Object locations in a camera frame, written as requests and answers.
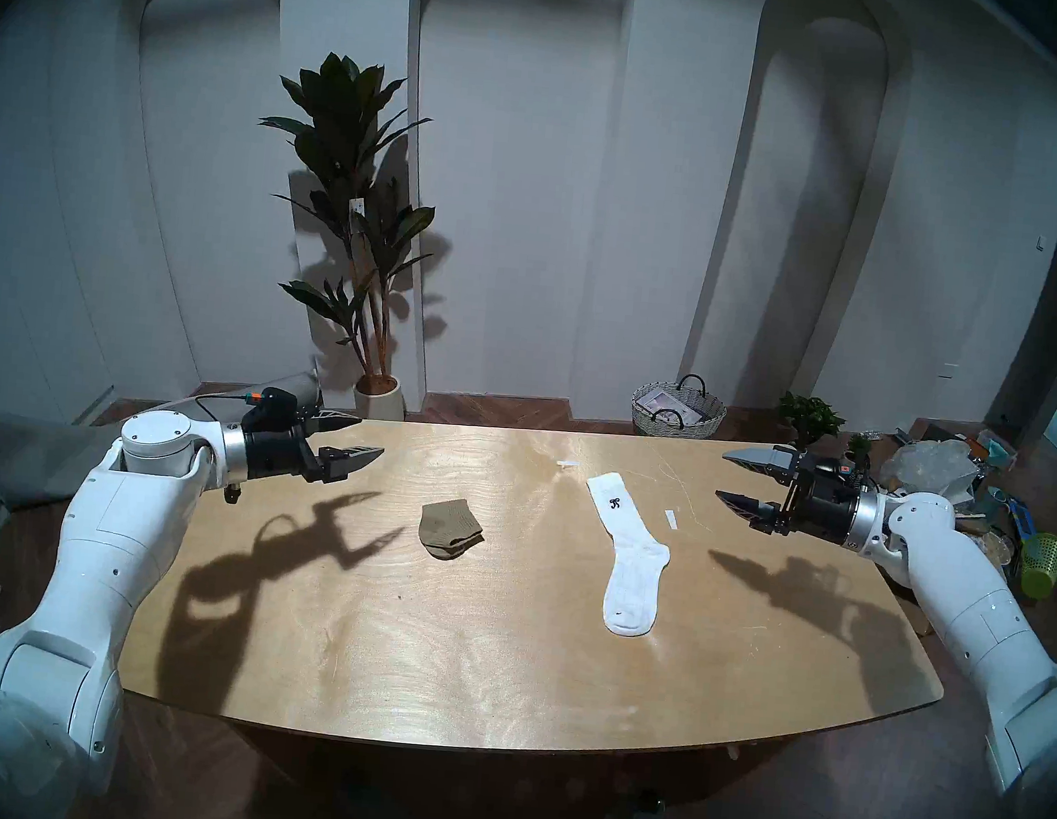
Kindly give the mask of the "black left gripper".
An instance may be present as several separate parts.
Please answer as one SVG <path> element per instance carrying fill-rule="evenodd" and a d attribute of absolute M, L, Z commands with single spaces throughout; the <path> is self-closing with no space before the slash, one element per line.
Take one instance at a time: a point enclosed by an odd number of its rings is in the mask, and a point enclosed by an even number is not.
<path fill-rule="evenodd" d="M 311 449 L 308 439 L 313 435 L 352 428 L 361 424 L 361 418 L 334 409 L 314 408 L 303 412 L 302 425 L 251 427 L 242 422 L 241 433 L 246 452 L 247 481 L 262 480 L 275 476 L 300 476 L 308 483 L 333 484 L 346 480 L 377 461 L 385 448 L 327 447 L 317 453 Z"/>

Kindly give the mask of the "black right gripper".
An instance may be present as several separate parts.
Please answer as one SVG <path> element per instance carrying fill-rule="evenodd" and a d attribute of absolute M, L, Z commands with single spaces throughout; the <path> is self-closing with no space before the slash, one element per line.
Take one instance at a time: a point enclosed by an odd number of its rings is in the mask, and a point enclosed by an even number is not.
<path fill-rule="evenodd" d="M 805 457 L 789 445 L 728 451 L 726 462 L 757 474 L 792 479 L 781 506 L 750 496 L 715 491 L 754 531 L 804 533 L 822 541 L 847 542 L 856 518 L 859 480 L 842 458 Z"/>

